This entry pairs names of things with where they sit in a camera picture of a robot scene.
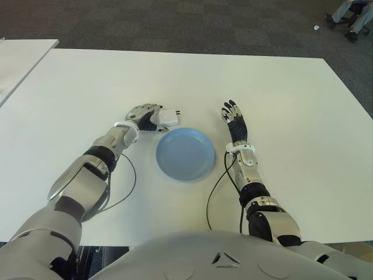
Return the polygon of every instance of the person's leg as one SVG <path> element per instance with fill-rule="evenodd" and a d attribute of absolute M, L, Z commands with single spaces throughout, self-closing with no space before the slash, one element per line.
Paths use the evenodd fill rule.
<path fill-rule="evenodd" d="M 348 11 L 354 1 L 344 0 L 342 5 L 332 14 L 333 21 L 335 23 L 339 22 L 344 14 Z"/>
<path fill-rule="evenodd" d="M 351 27 L 351 31 L 358 33 L 364 25 L 366 25 L 373 18 L 373 2 L 368 3 L 361 15 L 357 18 Z"/>

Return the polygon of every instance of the shoe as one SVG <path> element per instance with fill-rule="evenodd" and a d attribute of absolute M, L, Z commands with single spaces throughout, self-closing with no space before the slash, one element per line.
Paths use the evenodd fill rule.
<path fill-rule="evenodd" d="M 336 27 L 336 23 L 334 22 L 332 16 L 328 13 L 325 14 L 325 21 L 326 21 L 326 24 L 327 26 L 330 28 L 330 29 L 334 29 L 334 27 Z"/>
<path fill-rule="evenodd" d="M 357 33 L 355 32 L 347 32 L 345 35 L 344 35 L 348 41 L 350 41 L 351 43 L 355 43 L 357 41 Z"/>

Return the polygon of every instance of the black cable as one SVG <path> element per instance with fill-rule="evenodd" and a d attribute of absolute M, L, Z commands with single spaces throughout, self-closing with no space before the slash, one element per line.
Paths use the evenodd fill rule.
<path fill-rule="evenodd" d="M 129 192 L 125 197 L 123 197 L 121 200 L 119 200 L 118 202 L 114 203 L 113 205 L 110 205 L 109 207 L 107 207 L 107 208 L 105 208 L 105 209 L 102 209 L 102 210 L 98 211 L 98 214 L 99 214 L 99 213 L 102 213 L 102 212 L 104 212 L 104 211 L 106 211 L 106 210 L 109 210 L 110 208 L 112 208 L 112 207 L 118 205 L 119 203 L 125 201 L 125 200 L 126 200 L 126 199 L 131 195 L 131 194 L 132 194 L 133 190 L 135 189 L 136 182 L 137 182 L 136 169 L 135 169 L 135 167 L 133 166 L 133 163 L 131 162 L 131 160 L 130 160 L 126 155 L 124 155 L 123 153 L 122 153 L 121 155 L 124 156 L 124 157 L 128 160 L 128 162 L 131 164 L 132 169 L 133 169 L 133 173 L 135 174 L 135 182 L 133 182 L 133 186 L 132 186 L 130 192 Z M 110 174 L 109 174 L 109 179 L 108 179 L 108 187 L 109 187 L 109 194 L 108 194 L 108 196 L 110 197 Z"/>
<path fill-rule="evenodd" d="M 238 189 L 237 185 L 236 185 L 235 182 L 233 181 L 233 179 L 232 179 L 232 177 L 231 177 L 231 174 L 229 173 L 228 168 L 227 168 L 227 154 L 228 154 L 228 153 L 226 153 L 226 154 L 224 155 L 224 167 L 226 168 L 226 172 L 227 172 L 228 177 L 229 177 L 229 179 L 231 180 L 231 182 L 232 182 L 234 188 L 236 189 L 236 191 L 238 192 L 238 194 L 240 194 L 240 190 Z"/>
<path fill-rule="evenodd" d="M 244 220 L 244 207 L 241 207 L 241 216 L 240 216 L 240 233 L 242 233 L 242 222 Z"/>
<path fill-rule="evenodd" d="M 224 162 L 226 161 L 226 158 L 227 158 L 227 152 L 224 154 Z M 210 204 L 210 199 L 211 199 L 211 196 L 216 188 L 216 186 L 218 185 L 218 183 L 220 182 L 220 180 L 224 177 L 224 175 L 230 170 L 230 168 L 233 166 L 233 163 L 235 162 L 235 160 L 237 159 L 237 157 L 234 158 L 234 160 L 232 161 L 232 164 L 226 169 L 226 171 L 224 171 L 224 173 L 220 176 L 220 178 L 218 179 L 218 181 L 216 182 L 216 184 L 214 185 L 214 187 L 212 188 L 211 192 L 210 192 L 210 195 L 209 195 L 209 198 L 207 199 L 207 204 L 206 204 L 206 219 L 207 219 L 207 224 L 209 226 L 209 229 L 212 229 L 211 227 L 211 224 L 210 224 L 210 220 L 209 220 L 209 204 Z"/>

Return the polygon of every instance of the gray carpet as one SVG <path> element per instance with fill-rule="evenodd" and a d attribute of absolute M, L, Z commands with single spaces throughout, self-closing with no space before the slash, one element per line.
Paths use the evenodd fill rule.
<path fill-rule="evenodd" d="M 324 58 L 372 116 L 373 32 L 352 44 L 346 26 L 329 30 L 323 13 L 340 2 L 4 0 L 0 37 L 58 38 L 60 48 Z"/>

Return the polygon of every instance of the black joint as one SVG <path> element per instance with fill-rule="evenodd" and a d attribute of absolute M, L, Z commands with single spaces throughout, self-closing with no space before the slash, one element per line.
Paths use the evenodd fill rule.
<path fill-rule="evenodd" d="M 117 165 L 114 153 L 105 146 L 92 146 L 87 152 L 84 153 L 84 155 L 91 155 L 101 159 L 106 164 L 110 172 L 112 172 Z"/>
<path fill-rule="evenodd" d="M 272 232 L 266 217 L 257 212 L 250 216 L 249 222 L 249 234 L 267 241 L 272 242 Z"/>
<path fill-rule="evenodd" d="M 73 216 L 79 223 L 84 215 L 84 207 L 71 197 L 61 197 L 54 206 L 54 211 L 64 212 Z"/>
<path fill-rule="evenodd" d="M 269 197 L 269 192 L 262 183 L 249 183 L 240 192 L 240 204 L 246 207 L 250 200 L 256 197 Z"/>
<path fill-rule="evenodd" d="M 300 246 L 302 244 L 301 239 L 295 235 L 281 235 L 277 238 L 277 240 L 284 247 Z"/>
<path fill-rule="evenodd" d="M 322 255 L 321 257 L 319 257 L 316 261 L 317 261 L 318 263 L 323 264 L 323 263 L 324 263 L 328 258 L 329 258 L 329 256 L 326 255 L 326 254 L 324 254 L 324 255 Z"/>
<path fill-rule="evenodd" d="M 56 272 L 63 280 L 71 280 L 76 275 L 76 255 L 71 252 L 69 258 L 57 257 L 51 263 L 51 270 Z"/>

